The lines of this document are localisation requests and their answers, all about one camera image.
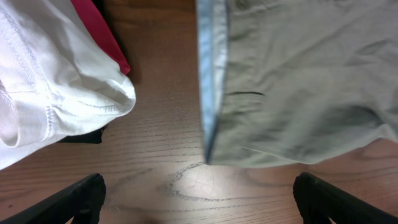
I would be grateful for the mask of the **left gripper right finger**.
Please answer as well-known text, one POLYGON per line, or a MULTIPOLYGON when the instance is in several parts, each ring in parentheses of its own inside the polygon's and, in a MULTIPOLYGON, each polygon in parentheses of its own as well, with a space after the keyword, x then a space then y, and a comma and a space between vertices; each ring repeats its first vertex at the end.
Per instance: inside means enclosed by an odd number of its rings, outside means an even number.
POLYGON ((304 224, 397 224, 397 217, 308 172, 296 177, 293 195, 304 224))

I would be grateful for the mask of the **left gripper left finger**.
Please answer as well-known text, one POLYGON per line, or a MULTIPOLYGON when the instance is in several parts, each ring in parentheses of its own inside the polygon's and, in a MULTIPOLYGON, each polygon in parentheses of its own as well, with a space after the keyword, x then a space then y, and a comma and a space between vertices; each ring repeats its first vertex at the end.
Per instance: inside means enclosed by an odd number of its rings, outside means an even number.
POLYGON ((105 197, 103 176, 91 174, 1 224, 98 224, 105 197))

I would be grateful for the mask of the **khaki green shorts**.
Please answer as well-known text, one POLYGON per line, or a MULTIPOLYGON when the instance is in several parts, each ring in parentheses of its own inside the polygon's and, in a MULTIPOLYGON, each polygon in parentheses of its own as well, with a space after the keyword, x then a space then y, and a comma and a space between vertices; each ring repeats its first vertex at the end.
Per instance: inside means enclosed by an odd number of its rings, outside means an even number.
POLYGON ((316 164, 397 141, 396 0, 217 0, 196 10, 207 164, 316 164))

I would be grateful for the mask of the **red folded garment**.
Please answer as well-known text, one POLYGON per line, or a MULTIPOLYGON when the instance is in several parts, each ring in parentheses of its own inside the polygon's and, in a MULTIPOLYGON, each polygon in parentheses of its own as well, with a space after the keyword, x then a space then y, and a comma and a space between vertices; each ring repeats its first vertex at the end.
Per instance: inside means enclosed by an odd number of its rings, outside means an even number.
POLYGON ((71 3, 93 40, 119 65, 120 71, 127 75, 131 68, 105 20, 104 1, 71 0, 71 3))

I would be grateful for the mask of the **white folded garment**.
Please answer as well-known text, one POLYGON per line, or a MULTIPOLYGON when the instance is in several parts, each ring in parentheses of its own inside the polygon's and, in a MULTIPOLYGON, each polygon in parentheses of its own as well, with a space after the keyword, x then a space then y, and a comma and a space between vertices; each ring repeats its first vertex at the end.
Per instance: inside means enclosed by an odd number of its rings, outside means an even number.
POLYGON ((1 167, 128 114, 127 75, 71 0, 1 0, 1 167))

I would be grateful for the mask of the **black folded garment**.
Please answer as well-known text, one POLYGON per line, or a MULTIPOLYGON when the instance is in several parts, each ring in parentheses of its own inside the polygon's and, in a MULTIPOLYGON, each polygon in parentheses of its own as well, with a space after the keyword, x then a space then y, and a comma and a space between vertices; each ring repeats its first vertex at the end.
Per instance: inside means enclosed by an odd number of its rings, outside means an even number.
POLYGON ((82 134, 77 136, 67 136, 59 140, 59 143, 101 144, 102 135, 105 129, 106 126, 87 134, 82 134))

